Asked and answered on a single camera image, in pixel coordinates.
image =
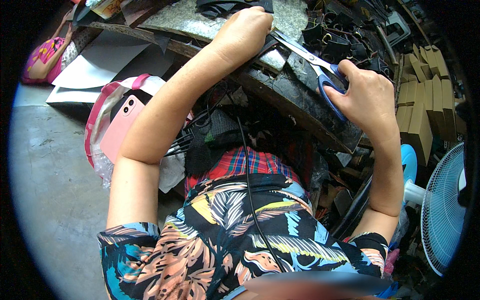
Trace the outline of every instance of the person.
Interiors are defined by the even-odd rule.
[[[24,84],[38,84],[48,82],[51,84],[82,50],[97,37],[101,29],[85,28],[73,32],[72,23],[69,22],[65,38],[59,37],[60,31],[67,23],[72,11],[68,11],[47,41],[36,47],[25,64],[21,80]]]
[[[159,232],[160,160],[196,99],[261,49],[272,20],[261,7],[232,15],[130,127],[113,172],[108,229],[98,234],[111,299],[252,299],[257,295],[244,283],[282,269],[382,276],[403,196],[394,92],[386,78],[348,60],[339,64],[349,80],[346,94],[325,91],[375,149],[369,207],[351,238],[331,237],[312,216],[312,204],[293,170],[249,147],[254,211],[240,147],[225,152],[211,171],[187,179],[183,207],[166,218]]]

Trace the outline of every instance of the blue scissors handle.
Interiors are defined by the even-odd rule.
[[[338,65],[330,65],[330,68],[332,69],[333,74],[340,80],[341,83],[343,83],[345,89],[348,89],[348,81],[345,76],[338,70]]]
[[[339,93],[345,94],[345,92],[338,87],[335,86],[335,84],[328,78],[327,75],[325,75],[323,72],[318,75],[318,89],[320,90],[320,93],[324,97],[325,101],[327,101],[327,104],[330,106],[330,108],[333,110],[335,115],[342,121],[345,122],[347,121],[347,118],[342,114],[342,112],[332,103],[330,98],[327,96],[324,90],[324,85],[330,86],[334,88],[336,91]]]

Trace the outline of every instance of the concrete floor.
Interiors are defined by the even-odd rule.
[[[96,234],[105,229],[109,191],[84,152],[89,109],[45,104],[52,86],[19,85],[9,168],[14,206],[35,263],[59,299],[107,299]],[[181,207],[159,203],[159,223]]]

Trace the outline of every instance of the plastic container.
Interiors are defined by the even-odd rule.
[[[90,10],[102,17],[103,19],[108,20],[121,12],[121,2],[122,0],[103,0],[90,7]]]

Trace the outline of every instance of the right hand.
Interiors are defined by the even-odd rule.
[[[65,42],[70,43],[72,40],[72,24],[68,24],[67,34],[65,35]]]
[[[243,9],[223,24],[208,47],[237,68],[262,49],[272,21],[273,16],[261,6]]]
[[[374,71],[361,70],[349,60],[342,60],[338,70],[349,81],[345,94],[324,86],[330,100],[345,116],[360,127],[372,142],[396,138],[395,98],[392,83]]]

